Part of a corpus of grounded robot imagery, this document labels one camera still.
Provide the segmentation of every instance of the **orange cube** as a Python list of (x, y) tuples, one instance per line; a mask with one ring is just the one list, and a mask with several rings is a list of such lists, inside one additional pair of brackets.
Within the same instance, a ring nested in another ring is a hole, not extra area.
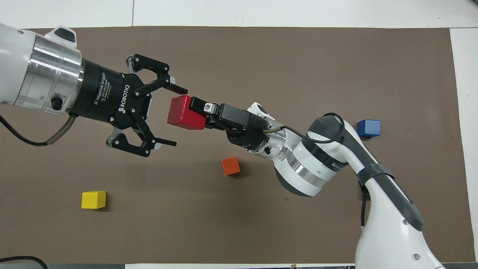
[(237, 157), (222, 160), (222, 168), (225, 175), (231, 175), (240, 172), (239, 162)]

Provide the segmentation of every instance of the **blue cube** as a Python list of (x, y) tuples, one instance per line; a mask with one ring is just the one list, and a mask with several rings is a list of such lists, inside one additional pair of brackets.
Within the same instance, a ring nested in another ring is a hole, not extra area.
[(371, 138), (380, 135), (380, 121), (363, 120), (358, 123), (358, 135)]

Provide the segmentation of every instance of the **cable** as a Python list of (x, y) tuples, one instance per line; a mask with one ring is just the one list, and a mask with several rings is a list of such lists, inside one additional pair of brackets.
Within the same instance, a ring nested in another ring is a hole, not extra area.
[(312, 141), (312, 142), (314, 142), (314, 143), (318, 143), (318, 144), (328, 144), (328, 143), (332, 143), (332, 142), (337, 141), (337, 140), (338, 140), (339, 138), (341, 138), (342, 135), (344, 134), (344, 131), (345, 131), (345, 122), (344, 122), (344, 119), (343, 119), (339, 114), (337, 114), (337, 113), (331, 112), (331, 113), (324, 114), (324, 116), (328, 116), (328, 115), (336, 116), (336, 117), (340, 120), (340, 124), (341, 124), (341, 126), (340, 126), (340, 131), (338, 131), (338, 134), (337, 134), (335, 137), (330, 138), (329, 140), (315, 140), (315, 139), (312, 139), (312, 138), (310, 138), (310, 137), (308, 137), (308, 136), (306, 136), (306, 135), (303, 135), (303, 134), (301, 134), (299, 131), (297, 131), (297, 130), (295, 130), (295, 129), (289, 127), (289, 126), (286, 126), (286, 125), (283, 125), (283, 126), (281, 126), (281, 127), (277, 127), (277, 128), (274, 128), (274, 129), (270, 129), (270, 130), (264, 130), (263, 132), (264, 132), (265, 134), (272, 134), (272, 133), (279, 132), (279, 131), (281, 131), (281, 130), (283, 130), (283, 129), (287, 129), (287, 130), (292, 131), (294, 134), (300, 136), (301, 138), (307, 139), (307, 140)]
[(60, 139), (60, 137), (62, 137), (70, 129), (70, 127), (73, 125), (73, 123), (76, 120), (76, 117), (77, 117), (76, 115), (70, 115), (70, 117), (65, 122), (65, 124), (60, 128), (60, 130), (58, 130), (58, 132), (56, 132), (54, 135), (52, 135), (52, 137), (50, 137), (46, 141), (46, 143), (51, 145), (51, 144), (55, 143), (58, 139)]
[(360, 226), (365, 227), (365, 205), (367, 204), (367, 191), (362, 192), (362, 211), (360, 212)]
[(40, 264), (43, 269), (48, 269), (48, 266), (42, 260), (34, 256), (13, 256), (13, 257), (0, 258), (0, 262), (7, 262), (7, 261), (14, 261), (14, 260), (32, 260)]
[(47, 146), (55, 143), (60, 137), (62, 137), (73, 125), (76, 119), (76, 115), (70, 115), (66, 123), (56, 132), (52, 137), (50, 137), (47, 141), (45, 142), (34, 142), (32, 140), (29, 140), (25, 137), (23, 137), (20, 133), (17, 132), (1, 115), (0, 115), (0, 122), (18, 139), (22, 140), (23, 142), (32, 145), (32, 146)]

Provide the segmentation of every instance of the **yellow block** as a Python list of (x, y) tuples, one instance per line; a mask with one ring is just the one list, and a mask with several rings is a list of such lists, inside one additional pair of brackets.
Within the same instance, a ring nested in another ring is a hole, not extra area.
[(87, 191), (81, 194), (81, 208), (98, 209), (106, 206), (106, 191)]

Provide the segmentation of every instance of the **red block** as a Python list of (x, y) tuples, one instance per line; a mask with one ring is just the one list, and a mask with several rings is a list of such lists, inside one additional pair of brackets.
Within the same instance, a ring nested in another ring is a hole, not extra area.
[(182, 95), (171, 99), (168, 123), (188, 130), (202, 130), (206, 116), (189, 109), (191, 96)]

